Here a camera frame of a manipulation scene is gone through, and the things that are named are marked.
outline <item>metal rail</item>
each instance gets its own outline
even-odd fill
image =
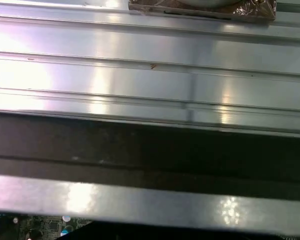
[[[0,210],[154,226],[300,236],[298,201],[1,175]]]

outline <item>green circuit board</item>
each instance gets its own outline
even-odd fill
[[[40,240],[55,240],[67,226],[76,230],[90,222],[78,217],[72,217],[69,222],[65,222],[61,216],[29,216],[20,223],[18,240],[28,240],[31,231],[41,232]]]

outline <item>shiny metal plate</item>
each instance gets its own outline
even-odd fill
[[[255,25],[0,0],[0,112],[300,137],[300,1],[278,9]]]

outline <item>silver metal surface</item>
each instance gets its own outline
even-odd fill
[[[300,236],[298,201],[194,194],[2,175],[0,211]]]
[[[0,0],[0,112],[300,137],[298,9],[253,25]]]
[[[178,0],[184,4],[188,4],[195,7],[204,8],[217,8],[223,7],[239,2],[238,0]]]

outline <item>capacitor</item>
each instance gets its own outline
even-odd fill
[[[64,236],[64,235],[68,234],[68,233],[71,233],[73,230],[74,230],[74,227],[73,227],[73,226],[67,225],[67,226],[65,226],[64,229],[60,232],[60,236],[62,237],[62,236]]]
[[[43,232],[38,230],[38,229],[31,229],[27,234],[26,234],[26,240],[41,240],[43,237]]]
[[[67,222],[71,221],[71,217],[70,216],[62,216],[62,220],[67,223]]]

